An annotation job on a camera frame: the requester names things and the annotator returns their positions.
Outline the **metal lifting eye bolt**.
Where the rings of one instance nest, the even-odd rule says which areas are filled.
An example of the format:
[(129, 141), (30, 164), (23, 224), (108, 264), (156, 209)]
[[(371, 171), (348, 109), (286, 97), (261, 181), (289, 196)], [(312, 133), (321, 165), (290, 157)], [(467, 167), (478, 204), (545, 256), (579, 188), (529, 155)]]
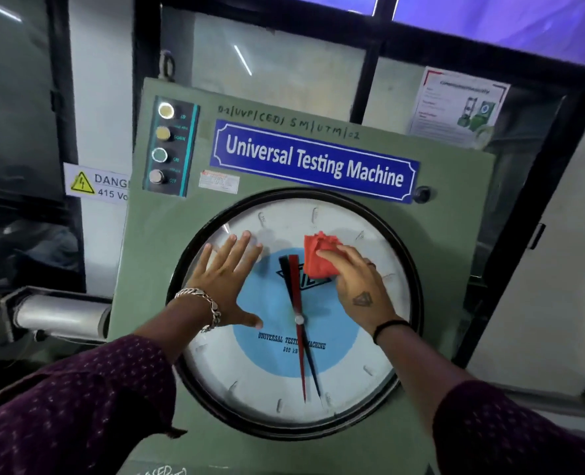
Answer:
[(161, 50), (159, 53), (158, 79), (167, 82), (175, 82), (175, 59), (169, 50)]

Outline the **blue name plate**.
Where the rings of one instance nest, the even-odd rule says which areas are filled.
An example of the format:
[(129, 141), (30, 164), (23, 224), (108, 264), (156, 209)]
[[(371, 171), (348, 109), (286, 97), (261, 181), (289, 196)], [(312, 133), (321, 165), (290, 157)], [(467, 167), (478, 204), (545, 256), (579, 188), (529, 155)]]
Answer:
[(217, 119), (210, 166), (410, 204), (420, 162)]

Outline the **red cloth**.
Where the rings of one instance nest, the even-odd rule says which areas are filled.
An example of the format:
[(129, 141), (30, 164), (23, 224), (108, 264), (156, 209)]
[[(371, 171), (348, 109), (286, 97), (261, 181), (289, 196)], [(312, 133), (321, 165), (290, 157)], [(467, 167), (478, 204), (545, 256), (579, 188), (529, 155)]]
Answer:
[(317, 255), (318, 251), (330, 251), (340, 255), (337, 248), (342, 242), (337, 236), (325, 234), (323, 231), (304, 236), (304, 273), (310, 279), (327, 279), (339, 275), (336, 267), (325, 258)]

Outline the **green machine cabinet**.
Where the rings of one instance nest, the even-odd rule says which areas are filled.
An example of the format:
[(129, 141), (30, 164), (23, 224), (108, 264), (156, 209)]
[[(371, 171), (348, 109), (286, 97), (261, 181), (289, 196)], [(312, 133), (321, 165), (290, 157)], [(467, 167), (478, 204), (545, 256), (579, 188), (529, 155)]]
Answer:
[[(201, 112), (186, 197), (142, 188), (154, 99), (194, 103)], [(416, 188), (431, 201), (410, 204), (313, 187), (210, 166), (217, 119), (420, 162)], [(334, 192), (369, 207), (396, 232), (411, 255), (424, 299), (423, 333), (452, 356), (476, 250), (494, 157), (417, 137), (277, 108), (228, 95), (146, 79), (142, 89), (133, 171), (109, 339), (130, 333), (173, 299), (180, 256), (214, 216), (260, 192), (302, 188)], [(198, 187), (202, 170), (240, 177), (237, 194)], [(207, 411), (177, 372), (174, 423), (179, 439), (141, 442), (123, 467), (128, 474), (423, 475), (434, 450), (399, 387), (368, 418), (323, 438), (286, 441), (239, 431)]]

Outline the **person's left hand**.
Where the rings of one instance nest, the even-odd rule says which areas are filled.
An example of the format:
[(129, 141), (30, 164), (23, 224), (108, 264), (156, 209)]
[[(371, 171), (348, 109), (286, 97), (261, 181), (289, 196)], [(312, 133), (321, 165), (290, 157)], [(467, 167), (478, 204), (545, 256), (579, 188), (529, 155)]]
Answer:
[(234, 271), (225, 271), (225, 242), (218, 248), (213, 246), (208, 269), (201, 283), (193, 284), (192, 272), (186, 285), (189, 289), (199, 289), (217, 305), (220, 315), (216, 316), (215, 321), (206, 323), (210, 329), (233, 325), (233, 311), (242, 310), (237, 298), (263, 251), (262, 244), (254, 244), (251, 240), (239, 266)]

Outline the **paper instruction sheet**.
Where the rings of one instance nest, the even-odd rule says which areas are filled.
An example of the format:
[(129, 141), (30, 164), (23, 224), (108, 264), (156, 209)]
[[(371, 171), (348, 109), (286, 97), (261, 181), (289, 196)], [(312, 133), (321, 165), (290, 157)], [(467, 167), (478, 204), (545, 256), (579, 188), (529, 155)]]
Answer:
[(511, 85), (427, 66), (407, 134), (466, 149), (483, 150)]

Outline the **round dial gauge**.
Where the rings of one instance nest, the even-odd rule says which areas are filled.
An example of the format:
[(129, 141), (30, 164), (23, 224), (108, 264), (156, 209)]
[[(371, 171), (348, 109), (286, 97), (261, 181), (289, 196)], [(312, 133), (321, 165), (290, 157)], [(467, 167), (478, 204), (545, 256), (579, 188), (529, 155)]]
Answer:
[[(382, 350), (345, 313), (334, 278), (310, 279), (304, 236), (337, 236), (378, 263), (399, 316), (423, 333), (424, 299), (415, 263), (396, 232), (369, 207), (319, 189), (260, 192), (226, 208), (200, 228), (180, 256), (168, 295), (186, 287), (203, 247), (220, 247), (231, 234), (252, 233), (263, 252), (238, 297), (263, 328), (227, 326), (196, 335), (177, 361), (179, 378), (216, 418), (239, 431), (272, 440), (330, 436), (368, 418), (399, 387)], [(305, 328), (317, 369), (319, 398), (305, 367), (304, 403), (296, 326), (279, 257), (297, 255)]]

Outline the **white cabinet door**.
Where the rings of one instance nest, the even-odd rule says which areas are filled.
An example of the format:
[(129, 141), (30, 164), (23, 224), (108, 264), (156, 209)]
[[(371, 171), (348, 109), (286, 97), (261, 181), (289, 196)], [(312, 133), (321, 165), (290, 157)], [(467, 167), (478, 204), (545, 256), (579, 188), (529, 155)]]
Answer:
[(484, 381), (585, 390), (585, 134), (543, 212), (467, 370)]

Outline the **small red white sticker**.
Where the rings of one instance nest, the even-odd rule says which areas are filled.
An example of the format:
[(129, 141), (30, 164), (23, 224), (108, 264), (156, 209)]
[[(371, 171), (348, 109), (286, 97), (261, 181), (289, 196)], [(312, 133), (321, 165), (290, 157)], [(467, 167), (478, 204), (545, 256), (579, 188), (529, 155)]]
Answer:
[(199, 175), (198, 187), (235, 195), (239, 191), (240, 180), (240, 177), (236, 175), (202, 170)]

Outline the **black dial pointer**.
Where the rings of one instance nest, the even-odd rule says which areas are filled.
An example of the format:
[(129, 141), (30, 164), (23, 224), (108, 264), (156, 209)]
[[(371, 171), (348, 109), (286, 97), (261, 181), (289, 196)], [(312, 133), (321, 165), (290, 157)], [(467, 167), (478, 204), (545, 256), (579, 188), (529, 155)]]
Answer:
[[(288, 255), (285, 256), (280, 256), (279, 257), (279, 264), (280, 264), (280, 268), (282, 271), (282, 276), (284, 278), (284, 282), (286, 283), (286, 287), (288, 290), (288, 294), (289, 294), (289, 298), (291, 301), (291, 287), (290, 287), (290, 277), (289, 277), (289, 263), (288, 263)], [(299, 287), (300, 287), (300, 295), (301, 295), (301, 282), (300, 282), (300, 271), (299, 271)], [(305, 367), (308, 366), (310, 369), (310, 373), (312, 375), (312, 379), (315, 385), (315, 389), (317, 392), (318, 397), (321, 397), (321, 391), (320, 391), (320, 384), (319, 384), (319, 378), (318, 378), (318, 373), (317, 373), (317, 369), (315, 367), (315, 363), (312, 357), (312, 351), (311, 351), (311, 347), (310, 347), (310, 341), (308, 339), (307, 333), (306, 333), (306, 328), (305, 328), (305, 316), (303, 313), (303, 302), (302, 302), (302, 296), (301, 296), (301, 303), (302, 303), (302, 315), (304, 318), (304, 329), (303, 329), (303, 343), (304, 343), (304, 362), (305, 362)]]

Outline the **person's left forearm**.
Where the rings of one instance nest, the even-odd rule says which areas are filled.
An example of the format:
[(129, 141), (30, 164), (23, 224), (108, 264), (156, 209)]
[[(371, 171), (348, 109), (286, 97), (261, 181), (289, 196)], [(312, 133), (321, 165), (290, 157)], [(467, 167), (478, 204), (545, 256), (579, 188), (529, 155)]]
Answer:
[(175, 429), (178, 353), (213, 319), (203, 292), (173, 300), (135, 334), (0, 391), (0, 475), (115, 475), (139, 442)]

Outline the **black wrist band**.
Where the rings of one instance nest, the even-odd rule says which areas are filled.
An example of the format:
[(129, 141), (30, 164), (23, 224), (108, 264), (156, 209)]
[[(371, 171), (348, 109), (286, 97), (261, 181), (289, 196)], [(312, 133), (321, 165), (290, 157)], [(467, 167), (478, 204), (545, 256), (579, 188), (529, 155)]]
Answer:
[(388, 320), (386, 322), (383, 322), (382, 324), (378, 325), (373, 334), (372, 334), (372, 340), (373, 342), (378, 345), (378, 338), (381, 335), (381, 333), (386, 330), (388, 327), (393, 327), (393, 326), (405, 326), (411, 329), (411, 325), (408, 321), (404, 320), (404, 319), (392, 319), (392, 320)]

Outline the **grey metal cylinder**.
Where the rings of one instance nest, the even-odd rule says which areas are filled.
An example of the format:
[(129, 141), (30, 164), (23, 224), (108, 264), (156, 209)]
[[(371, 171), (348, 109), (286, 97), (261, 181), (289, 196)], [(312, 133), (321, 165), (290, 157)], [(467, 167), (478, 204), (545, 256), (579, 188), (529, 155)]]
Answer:
[(10, 342), (32, 333), (35, 340), (48, 336), (105, 343), (111, 309), (111, 298), (35, 286), (0, 297), (0, 316)]

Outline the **white warning sign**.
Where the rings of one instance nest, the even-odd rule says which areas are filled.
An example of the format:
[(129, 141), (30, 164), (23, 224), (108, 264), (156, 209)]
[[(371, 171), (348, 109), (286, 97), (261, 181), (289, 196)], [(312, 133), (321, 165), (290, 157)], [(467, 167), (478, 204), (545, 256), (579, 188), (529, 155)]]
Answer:
[(125, 205), (129, 199), (129, 176), (107, 170), (63, 163), (67, 196)]

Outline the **black button panel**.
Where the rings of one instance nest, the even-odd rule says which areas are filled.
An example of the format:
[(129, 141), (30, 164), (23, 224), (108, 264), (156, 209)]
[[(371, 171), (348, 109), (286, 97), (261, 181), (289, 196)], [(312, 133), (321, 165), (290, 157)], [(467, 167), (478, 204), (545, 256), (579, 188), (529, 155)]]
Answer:
[[(162, 119), (157, 111), (160, 102), (168, 102), (175, 108), (174, 119)], [(201, 108), (194, 103), (178, 101), (157, 96), (153, 104), (153, 117), (149, 130), (149, 141), (146, 148), (146, 162), (144, 168), (142, 188), (145, 191), (166, 194), (169, 196), (186, 197), (187, 185), (192, 165), (195, 136)], [(155, 137), (155, 129), (159, 126), (169, 127), (172, 138), (167, 142), (160, 142)], [(151, 152), (157, 147), (167, 150), (169, 159), (165, 163), (155, 163)], [(164, 172), (166, 180), (161, 185), (149, 182), (148, 175), (153, 169)]]

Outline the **person's right hand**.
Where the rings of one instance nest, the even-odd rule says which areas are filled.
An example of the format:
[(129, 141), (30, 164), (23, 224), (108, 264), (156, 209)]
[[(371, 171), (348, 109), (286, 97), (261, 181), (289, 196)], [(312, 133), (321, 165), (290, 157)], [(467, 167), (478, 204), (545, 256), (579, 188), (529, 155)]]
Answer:
[(403, 319), (396, 314), (377, 269), (354, 278), (338, 275), (336, 289), (346, 314), (371, 337), (383, 322)]

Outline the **person's right forearm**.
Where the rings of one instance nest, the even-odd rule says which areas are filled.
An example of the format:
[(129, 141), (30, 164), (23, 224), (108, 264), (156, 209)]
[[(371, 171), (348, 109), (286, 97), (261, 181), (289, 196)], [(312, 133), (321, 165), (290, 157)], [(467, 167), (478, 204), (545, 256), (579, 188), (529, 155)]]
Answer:
[(440, 475), (585, 475), (585, 440), (471, 377), (408, 327), (378, 346), (430, 431)]

